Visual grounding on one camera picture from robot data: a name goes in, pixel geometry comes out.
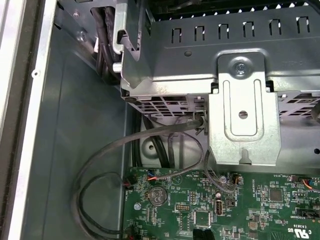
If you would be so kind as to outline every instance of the cable connector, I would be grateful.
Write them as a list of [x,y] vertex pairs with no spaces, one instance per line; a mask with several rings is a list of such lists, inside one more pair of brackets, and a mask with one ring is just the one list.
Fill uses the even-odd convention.
[[123,185],[125,186],[125,188],[130,189],[132,188],[135,184],[138,183],[137,177],[136,175],[129,175],[127,176],[124,181],[123,181]]

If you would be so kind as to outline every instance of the chip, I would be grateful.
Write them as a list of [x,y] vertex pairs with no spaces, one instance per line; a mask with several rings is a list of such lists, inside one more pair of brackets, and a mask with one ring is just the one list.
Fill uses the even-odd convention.
[[249,228],[250,228],[251,230],[257,230],[257,229],[258,229],[258,223],[255,222],[255,221],[249,222]]
[[234,239],[239,239],[239,238],[240,238],[240,233],[239,233],[239,232],[233,232],[233,233],[232,233],[232,237],[233,237]]
[[270,189],[270,201],[271,202],[282,202],[282,191],[281,189]]
[[258,239],[258,233],[256,231],[250,231],[249,232],[249,238]]
[[210,212],[196,210],[194,212],[194,225],[208,228],[210,226]]

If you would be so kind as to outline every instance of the integrated circuit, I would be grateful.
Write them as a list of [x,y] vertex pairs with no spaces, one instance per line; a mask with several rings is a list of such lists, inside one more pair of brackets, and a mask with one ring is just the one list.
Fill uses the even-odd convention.
[[194,212],[194,225],[208,228],[210,226],[210,212],[196,210]]
[[249,232],[249,238],[251,239],[258,239],[259,235],[256,231],[250,231]]
[[255,222],[255,221],[249,222],[249,228],[250,228],[251,230],[257,230],[257,229],[258,229],[258,223]]
[[270,196],[271,202],[282,202],[283,201],[281,189],[271,188],[269,196]]

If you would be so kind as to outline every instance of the black connector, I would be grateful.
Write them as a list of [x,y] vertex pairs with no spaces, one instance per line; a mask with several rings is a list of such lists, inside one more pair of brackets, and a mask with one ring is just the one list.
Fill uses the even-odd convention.
[[210,230],[193,229],[193,240],[216,240],[214,233]]
[[136,183],[138,183],[138,180],[135,175],[129,175],[123,181],[123,184],[127,189],[132,188]]

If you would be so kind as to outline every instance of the metal bracket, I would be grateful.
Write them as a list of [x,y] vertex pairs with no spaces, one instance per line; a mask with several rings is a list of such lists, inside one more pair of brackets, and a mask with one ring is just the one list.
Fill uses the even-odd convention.
[[135,89],[143,80],[151,82],[150,36],[145,28],[146,0],[138,6],[132,0],[120,0],[115,6],[113,50],[122,54],[121,71],[125,84]]
[[274,166],[281,149],[277,94],[266,90],[261,53],[222,55],[209,95],[209,146],[218,164]]

